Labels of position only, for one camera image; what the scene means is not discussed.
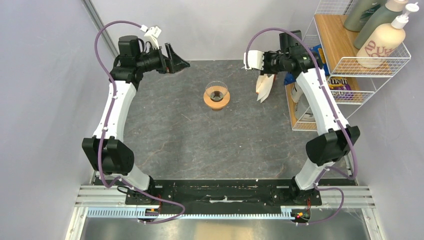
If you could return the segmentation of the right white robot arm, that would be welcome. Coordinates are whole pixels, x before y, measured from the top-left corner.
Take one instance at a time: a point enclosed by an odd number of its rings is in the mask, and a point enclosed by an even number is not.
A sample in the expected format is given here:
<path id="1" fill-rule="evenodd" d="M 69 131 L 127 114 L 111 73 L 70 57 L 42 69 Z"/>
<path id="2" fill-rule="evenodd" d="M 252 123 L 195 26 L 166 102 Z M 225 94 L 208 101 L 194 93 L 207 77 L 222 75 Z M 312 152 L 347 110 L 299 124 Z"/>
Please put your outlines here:
<path id="1" fill-rule="evenodd" d="M 301 32 L 281 28 L 279 32 L 280 50 L 264 53 L 262 72 L 293 75 L 308 101 L 318 133 L 306 143 L 307 160 L 290 181 L 288 199 L 300 205 L 318 194 L 316 186 L 320 178 L 352 150 L 360 130 L 357 126 L 350 126 L 340 112 L 320 56 L 301 41 Z"/>

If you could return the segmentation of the blue Doritos chip bag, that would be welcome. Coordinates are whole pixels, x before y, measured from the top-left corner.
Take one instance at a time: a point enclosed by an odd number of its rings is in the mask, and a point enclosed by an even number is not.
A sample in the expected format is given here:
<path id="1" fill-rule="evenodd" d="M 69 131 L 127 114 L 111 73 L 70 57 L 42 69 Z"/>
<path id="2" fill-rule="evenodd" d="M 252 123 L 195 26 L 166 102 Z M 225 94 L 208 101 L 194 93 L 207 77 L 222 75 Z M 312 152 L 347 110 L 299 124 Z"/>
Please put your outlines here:
<path id="1" fill-rule="evenodd" d="M 330 75 L 329 68 L 325 59 L 324 50 L 321 44 L 310 47 L 311 52 L 318 57 L 318 65 L 324 69 L 324 74 L 326 77 Z M 284 77 L 284 85 L 292 84 L 296 81 L 296 76 L 292 72 L 288 72 Z"/>

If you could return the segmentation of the dark green bottle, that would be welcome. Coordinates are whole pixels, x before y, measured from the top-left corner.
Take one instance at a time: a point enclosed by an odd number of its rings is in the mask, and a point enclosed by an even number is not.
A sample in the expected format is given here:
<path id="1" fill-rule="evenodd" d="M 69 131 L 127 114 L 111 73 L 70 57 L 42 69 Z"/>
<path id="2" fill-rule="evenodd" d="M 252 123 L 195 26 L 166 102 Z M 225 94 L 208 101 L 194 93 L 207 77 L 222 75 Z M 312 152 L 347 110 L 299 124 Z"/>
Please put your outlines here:
<path id="1" fill-rule="evenodd" d="M 385 3 L 385 0 L 358 0 L 344 21 L 344 28 L 351 32 L 360 32 L 370 17 Z"/>

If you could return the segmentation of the aluminium frame rail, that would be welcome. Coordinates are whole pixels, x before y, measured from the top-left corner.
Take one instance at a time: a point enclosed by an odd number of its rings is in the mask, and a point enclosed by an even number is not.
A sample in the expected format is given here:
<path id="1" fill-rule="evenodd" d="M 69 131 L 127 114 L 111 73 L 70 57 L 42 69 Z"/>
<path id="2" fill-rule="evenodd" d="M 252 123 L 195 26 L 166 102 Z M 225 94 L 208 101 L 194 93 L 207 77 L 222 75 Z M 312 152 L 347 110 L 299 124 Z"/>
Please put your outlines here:
<path id="1" fill-rule="evenodd" d="M 368 236 L 385 238 L 367 186 L 327 179 L 321 191 L 290 200 L 286 179 L 160 180 L 156 191 L 164 201 L 148 199 L 123 186 L 81 186 L 66 238 L 78 240 L 88 217 L 136 219 L 305 220 L 313 209 L 360 209 Z"/>

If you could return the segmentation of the green bottle beige cap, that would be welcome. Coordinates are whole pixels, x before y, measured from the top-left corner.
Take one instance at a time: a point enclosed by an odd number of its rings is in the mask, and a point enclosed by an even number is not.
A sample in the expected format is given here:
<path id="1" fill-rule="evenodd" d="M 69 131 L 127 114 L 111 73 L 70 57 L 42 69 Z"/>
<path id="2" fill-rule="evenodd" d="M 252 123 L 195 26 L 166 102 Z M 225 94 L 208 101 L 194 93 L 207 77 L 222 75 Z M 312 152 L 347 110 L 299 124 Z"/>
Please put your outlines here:
<path id="1" fill-rule="evenodd" d="M 353 46 L 359 50 L 378 26 L 391 23 L 401 15 L 408 2 L 408 0 L 386 0 L 366 22 L 354 40 Z"/>

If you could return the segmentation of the cream pump lotion bottle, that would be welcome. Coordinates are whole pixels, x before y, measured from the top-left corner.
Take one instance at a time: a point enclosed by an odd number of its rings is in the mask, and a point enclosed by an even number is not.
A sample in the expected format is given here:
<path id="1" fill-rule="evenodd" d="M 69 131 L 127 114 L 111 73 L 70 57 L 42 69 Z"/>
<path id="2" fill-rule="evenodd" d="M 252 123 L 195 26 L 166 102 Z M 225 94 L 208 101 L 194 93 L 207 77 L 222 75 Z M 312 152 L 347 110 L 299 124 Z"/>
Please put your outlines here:
<path id="1" fill-rule="evenodd" d="M 356 60 L 364 68 L 376 69 L 404 41 L 404 27 L 409 22 L 409 14 L 419 11 L 418 3 L 407 3 L 402 14 L 391 23 L 378 26 L 365 44 L 358 50 Z"/>

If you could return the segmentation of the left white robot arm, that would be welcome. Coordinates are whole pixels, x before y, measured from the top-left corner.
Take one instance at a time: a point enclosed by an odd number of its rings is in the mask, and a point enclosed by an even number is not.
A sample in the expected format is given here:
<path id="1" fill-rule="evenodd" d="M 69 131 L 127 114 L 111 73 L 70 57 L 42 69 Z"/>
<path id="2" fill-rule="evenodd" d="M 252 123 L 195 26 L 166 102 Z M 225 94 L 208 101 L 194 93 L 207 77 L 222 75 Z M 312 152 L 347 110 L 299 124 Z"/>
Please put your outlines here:
<path id="1" fill-rule="evenodd" d="M 166 55 L 161 47 L 145 52 L 143 46 L 135 35 L 119 38 L 119 55 L 109 73 L 113 82 L 109 84 L 103 115 L 93 136 L 84 138 L 81 146 L 95 171 L 139 188 L 137 197 L 148 205 L 157 198 L 156 189 L 151 187 L 153 179 L 135 165 L 134 152 L 123 142 L 129 108 L 144 73 L 175 74 L 190 64 L 175 53 L 170 43 L 165 44 Z"/>

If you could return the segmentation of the clear glass dripper cone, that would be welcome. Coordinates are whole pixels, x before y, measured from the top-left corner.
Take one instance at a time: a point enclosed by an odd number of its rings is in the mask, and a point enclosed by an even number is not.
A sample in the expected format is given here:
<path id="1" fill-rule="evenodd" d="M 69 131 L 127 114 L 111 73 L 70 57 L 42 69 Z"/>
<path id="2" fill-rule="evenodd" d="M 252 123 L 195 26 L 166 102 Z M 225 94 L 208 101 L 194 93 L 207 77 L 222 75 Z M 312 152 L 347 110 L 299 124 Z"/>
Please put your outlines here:
<path id="1" fill-rule="evenodd" d="M 229 90 L 224 82 L 211 81 L 206 85 L 205 93 L 213 102 L 220 102 L 229 93 Z"/>

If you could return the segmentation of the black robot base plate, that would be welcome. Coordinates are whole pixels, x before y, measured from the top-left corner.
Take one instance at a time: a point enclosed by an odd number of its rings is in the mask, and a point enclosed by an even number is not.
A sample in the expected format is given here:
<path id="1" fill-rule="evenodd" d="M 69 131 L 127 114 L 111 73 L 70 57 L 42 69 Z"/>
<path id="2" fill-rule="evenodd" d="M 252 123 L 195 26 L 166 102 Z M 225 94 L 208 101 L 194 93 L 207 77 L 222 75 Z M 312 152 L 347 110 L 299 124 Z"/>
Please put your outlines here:
<path id="1" fill-rule="evenodd" d="M 161 214 L 178 214 L 183 205 L 186 215 L 278 214 L 281 206 L 322 205 L 317 190 L 298 193 L 291 179 L 163 179 L 147 193 L 164 201 L 130 190 L 125 204 L 159 205 Z"/>

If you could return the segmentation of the yellow M&M's candy bag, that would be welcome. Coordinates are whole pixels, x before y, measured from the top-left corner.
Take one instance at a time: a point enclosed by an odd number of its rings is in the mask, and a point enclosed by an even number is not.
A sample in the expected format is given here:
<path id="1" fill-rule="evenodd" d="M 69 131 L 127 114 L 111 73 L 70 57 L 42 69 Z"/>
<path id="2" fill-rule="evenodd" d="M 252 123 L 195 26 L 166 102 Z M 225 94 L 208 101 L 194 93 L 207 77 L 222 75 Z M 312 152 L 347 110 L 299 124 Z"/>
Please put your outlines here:
<path id="1" fill-rule="evenodd" d="M 353 99 L 354 93 L 347 77 L 328 77 L 326 81 L 336 101 L 342 102 Z"/>

